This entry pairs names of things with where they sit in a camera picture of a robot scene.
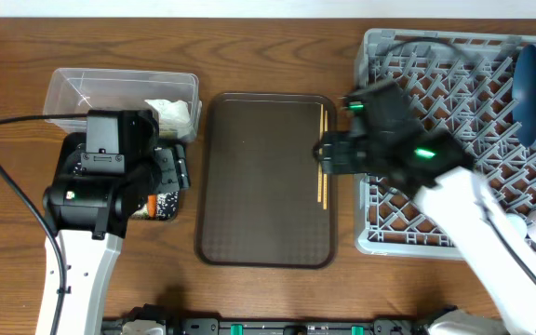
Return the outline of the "orange carrot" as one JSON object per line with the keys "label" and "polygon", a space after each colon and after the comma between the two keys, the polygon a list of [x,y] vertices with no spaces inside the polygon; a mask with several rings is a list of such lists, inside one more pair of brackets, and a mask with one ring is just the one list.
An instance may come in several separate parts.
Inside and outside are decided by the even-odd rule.
{"label": "orange carrot", "polygon": [[156,204],[157,204],[157,195],[151,194],[148,196],[147,202],[147,213],[151,219],[154,219],[156,216]]}

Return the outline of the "white napkin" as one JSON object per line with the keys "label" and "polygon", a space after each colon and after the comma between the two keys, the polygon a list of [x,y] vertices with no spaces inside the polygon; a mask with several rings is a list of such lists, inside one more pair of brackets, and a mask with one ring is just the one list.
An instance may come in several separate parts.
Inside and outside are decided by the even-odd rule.
{"label": "white napkin", "polygon": [[160,136],[183,139],[190,135],[193,121],[188,104],[183,100],[145,100],[156,113]]}

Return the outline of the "wooden chopstick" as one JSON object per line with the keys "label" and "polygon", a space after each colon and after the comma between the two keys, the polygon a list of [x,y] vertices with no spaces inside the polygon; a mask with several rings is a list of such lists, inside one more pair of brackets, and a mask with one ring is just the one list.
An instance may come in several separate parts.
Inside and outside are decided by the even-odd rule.
{"label": "wooden chopstick", "polygon": [[[328,111],[322,108],[322,126],[320,132],[320,139],[323,138],[325,132],[328,131]],[[328,176],[322,172],[322,205],[323,209],[328,209]]]}
{"label": "wooden chopstick", "polygon": [[[320,123],[319,123],[319,136],[318,142],[321,140],[324,131],[324,107],[323,104],[320,104]],[[317,202],[322,202],[322,190],[323,190],[323,173],[321,164],[317,164]]]}

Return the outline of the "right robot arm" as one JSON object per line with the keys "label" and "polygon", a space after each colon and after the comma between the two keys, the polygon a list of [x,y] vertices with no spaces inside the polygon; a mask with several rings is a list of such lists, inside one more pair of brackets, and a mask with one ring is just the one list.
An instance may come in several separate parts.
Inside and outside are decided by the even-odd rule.
{"label": "right robot arm", "polygon": [[510,334],[536,334],[536,254],[507,218],[475,159],[446,130],[426,130],[393,80],[343,99],[351,127],[320,118],[324,175],[386,179],[450,239],[496,304]]}

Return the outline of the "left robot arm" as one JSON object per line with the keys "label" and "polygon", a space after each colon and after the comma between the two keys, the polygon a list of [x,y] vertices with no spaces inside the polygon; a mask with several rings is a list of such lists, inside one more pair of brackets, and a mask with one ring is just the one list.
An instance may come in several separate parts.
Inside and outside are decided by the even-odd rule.
{"label": "left robot arm", "polygon": [[36,331],[98,334],[129,218],[150,196],[175,196],[190,181],[181,144],[159,137],[151,110],[91,110],[66,136],[43,197],[47,274]]}

